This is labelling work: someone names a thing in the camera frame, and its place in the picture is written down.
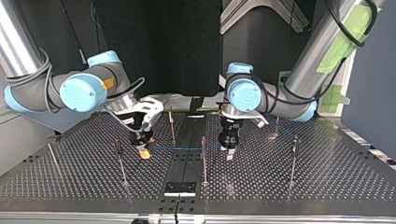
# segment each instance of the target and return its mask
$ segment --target metal plate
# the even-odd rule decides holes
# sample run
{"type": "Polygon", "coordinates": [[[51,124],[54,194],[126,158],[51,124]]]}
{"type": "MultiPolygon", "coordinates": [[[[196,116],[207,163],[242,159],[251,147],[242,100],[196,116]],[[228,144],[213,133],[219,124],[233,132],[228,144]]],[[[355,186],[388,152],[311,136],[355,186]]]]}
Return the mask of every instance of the metal plate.
{"type": "MultiPolygon", "coordinates": [[[[175,114],[177,137],[184,114],[175,114]]],[[[329,121],[298,123],[275,119],[257,128],[246,121],[233,161],[219,150],[219,117],[207,117],[207,187],[196,198],[182,198],[181,213],[205,215],[353,215],[396,216],[396,173],[329,121]],[[294,184],[290,184],[291,141],[302,141],[294,184]]],[[[0,178],[0,211],[103,213],[172,213],[175,202],[163,198],[167,169],[173,159],[167,115],[155,125],[157,147],[152,160],[142,161],[135,149],[125,150],[131,183],[122,186],[111,143],[127,132],[102,114],[55,147],[60,172],[44,151],[8,179],[0,178]]]]}
{"type": "Polygon", "coordinates": [[[201,187],[200,196],[204,211],[396,216],[391,209],[396,205],[396,173],[380,173],[388,167],[336,126],[324,119],[306,123],[281,119],[278,138],[270,140],[270,134],[276,131],[276,119],[267,119],[270,125],[263,129],[245,121],[241,144],[233,160],[226,161],[227,152],[219,150],[219,119],[208,118],[209,186],[201,187]],[[291,184],[291,142],[295,134],[302,143],[291,184]]]}
{"type": "MultiPolygon", "coordinates": [[[[184,115],[174,117],[178,136],[184,115]]],[[[144,161],[132,148],[128,131],[108,114],[101,114],[53,147],[59,169],[49,152],[34,156],[36,160],[1,185],[0,199],[116,202],[159,199],[173,156],[170,130],[168,116],[163,114],[154,128],[155,152],[150,160],[144,161]],[[128,188],[122,185],[120,165],[113,151],[117,137],[124,151],[128,188]]]]}

